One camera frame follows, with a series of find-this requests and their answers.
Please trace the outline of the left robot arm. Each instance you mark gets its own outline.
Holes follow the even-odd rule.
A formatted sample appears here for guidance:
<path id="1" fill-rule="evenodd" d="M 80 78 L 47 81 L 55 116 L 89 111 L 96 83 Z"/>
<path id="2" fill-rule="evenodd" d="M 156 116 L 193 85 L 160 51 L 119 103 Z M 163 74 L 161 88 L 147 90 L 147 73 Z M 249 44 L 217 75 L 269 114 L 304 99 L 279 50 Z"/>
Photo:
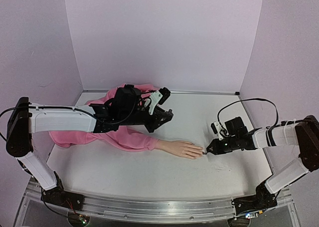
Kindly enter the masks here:
<path id="1" fill-rule="evenodd" d="M 169 96 L 165 87 L 123 84 L 83 106 L 42 105 L 22 97 L 11 109 L 6 150 L 61 206 L 67 193 L 59 175 L 48 166 L 39 141 L 68 148 L 101 140 L 128 152 L 153 150 L 158 140 L 150 133 L 173 118 L 171 110 L 161 108 Z M 144 126 L 148 134 L 133 130 L 135 125 Z"/>

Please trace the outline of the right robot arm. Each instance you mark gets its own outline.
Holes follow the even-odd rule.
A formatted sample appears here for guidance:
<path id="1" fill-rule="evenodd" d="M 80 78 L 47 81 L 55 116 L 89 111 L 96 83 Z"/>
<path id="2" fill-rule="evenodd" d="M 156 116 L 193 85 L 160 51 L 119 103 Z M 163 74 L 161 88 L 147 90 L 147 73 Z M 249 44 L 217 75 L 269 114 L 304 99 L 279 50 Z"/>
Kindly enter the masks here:
<path id="1" fill-rule="evenodd" d="M 276 168 L 262 184 L 275 194 L 319 168 L 319 122 L 313 115 L 301 120 L 282 121 L 272 127 L 248 130 L 241 117 L 211 124 L 213 139 L 206 151 L 224 155 L 237 150 L 267 151 Z"/>

